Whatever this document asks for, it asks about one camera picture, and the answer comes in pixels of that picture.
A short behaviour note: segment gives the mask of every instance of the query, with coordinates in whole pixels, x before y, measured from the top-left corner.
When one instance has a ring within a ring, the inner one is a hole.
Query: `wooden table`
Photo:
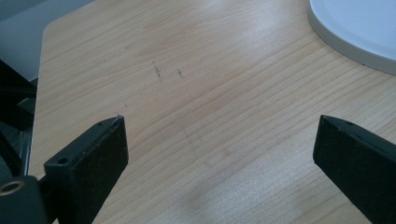
[[[314,164],[321,114],[396,141],[396,77],[310,27],[306,0],[97,0],[44,33],[30,174],[125,117],[95,223],[369,223]]]

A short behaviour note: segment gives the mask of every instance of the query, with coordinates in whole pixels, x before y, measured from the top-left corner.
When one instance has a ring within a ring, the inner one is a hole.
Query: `screw hole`
[[[0,196],[5,196],[16,192],[24,186],[24,181],[12,181],[0,188]]]
[[[65,163],[67,163],[69,161],[69,159],[67,159],[67,158],[61,158],[60,160],[58,160],[58,163],[59,164],[65,164]]]

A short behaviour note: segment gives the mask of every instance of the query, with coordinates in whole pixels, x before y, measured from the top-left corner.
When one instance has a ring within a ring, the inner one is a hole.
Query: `light wood surface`
[[[44,33],[30,174],[125,117],[95,223],[369,223],[314,164],[321,114],[396,141],[396,77],[310,27],[306,0],[95,1]]]

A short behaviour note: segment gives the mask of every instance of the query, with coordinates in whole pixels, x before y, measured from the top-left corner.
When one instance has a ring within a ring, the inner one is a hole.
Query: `black mechanical part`
[[[0,60],[0,102],[15,105],[24,98],[35,98],[37,87]]]
[[[37,179],[32,176],[14,177],[1,184],[0,208],[1,223],[48,223]]]
[[[0,120],[19,131],[33,127],[35,115],[18,105],[5,105],[0,101]]]
[[[373,223],[396,223],[396,146],[349,121],[321,116],[314,161]]]
[[[93,125],[45,164],[61,223],[92,223],[128,163],[124,119]]]
[[[21,173],[21,158],[15,149],[8,142],[5,136],[0,132],[0,156],[6,163],[12,176],[18,176]]]
[[[20,176],[1,185],[0,222],[92,223],[127,163],[124,118],[96,123],[44,164],[40,181]]]

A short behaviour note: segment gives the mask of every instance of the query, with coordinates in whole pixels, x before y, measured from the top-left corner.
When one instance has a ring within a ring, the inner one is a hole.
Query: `white plate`
[[[396,75],[396,0],[310,0],[307,13],[334,49]]]

